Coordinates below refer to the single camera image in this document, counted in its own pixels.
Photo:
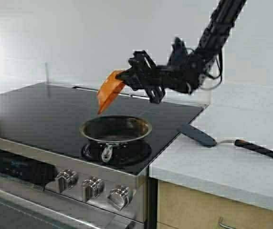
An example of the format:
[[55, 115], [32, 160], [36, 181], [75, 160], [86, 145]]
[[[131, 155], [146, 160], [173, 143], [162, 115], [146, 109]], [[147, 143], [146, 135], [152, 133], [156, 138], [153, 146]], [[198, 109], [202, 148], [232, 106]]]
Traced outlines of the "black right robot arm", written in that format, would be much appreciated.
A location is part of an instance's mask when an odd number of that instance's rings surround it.
[[170, 89], [191, 95], [202, 87], [206, 78], [222, 78], [210, 74], [215, 60], [222, 71], [222, 48], [235, 25], [244, 0], [221, 0], [210, 17], [196, 49], [189, 49], [180, 38], [172, 43], [172, 52], [166, 65], [156, 65], [146, 51], [135, 51], [128, 60], [130, 69], [118, 77], [134, 91], [145, 90], [151, 103], [159, 104]]

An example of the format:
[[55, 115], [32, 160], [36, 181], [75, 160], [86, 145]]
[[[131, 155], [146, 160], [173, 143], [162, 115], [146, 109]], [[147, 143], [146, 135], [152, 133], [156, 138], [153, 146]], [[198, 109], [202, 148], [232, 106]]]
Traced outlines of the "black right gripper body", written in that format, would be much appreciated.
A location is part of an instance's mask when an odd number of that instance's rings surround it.
[[205, 60], [198, 54], [188, 53], [184, 47], [174, 47], [167, 65], [157, 67], [157, 82], [176, 92], [193, 94], [203, 83], [201, 75], [205, 67]]

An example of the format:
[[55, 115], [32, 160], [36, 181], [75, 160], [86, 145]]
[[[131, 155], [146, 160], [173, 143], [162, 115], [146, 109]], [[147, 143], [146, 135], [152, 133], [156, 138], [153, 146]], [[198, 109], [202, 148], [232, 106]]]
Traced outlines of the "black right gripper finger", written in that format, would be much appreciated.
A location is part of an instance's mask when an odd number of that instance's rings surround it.
[[149, 97], [149, 101], [154, 104], [161, 103], [165, 96], [165, 89], [162, 85], [145, 85], [145, 92]]
[[155, 70], [157, 65], [145, 50], [134, 51], [133, 57], [128, 59], [128, 63], [134, 73], [148, 73]]

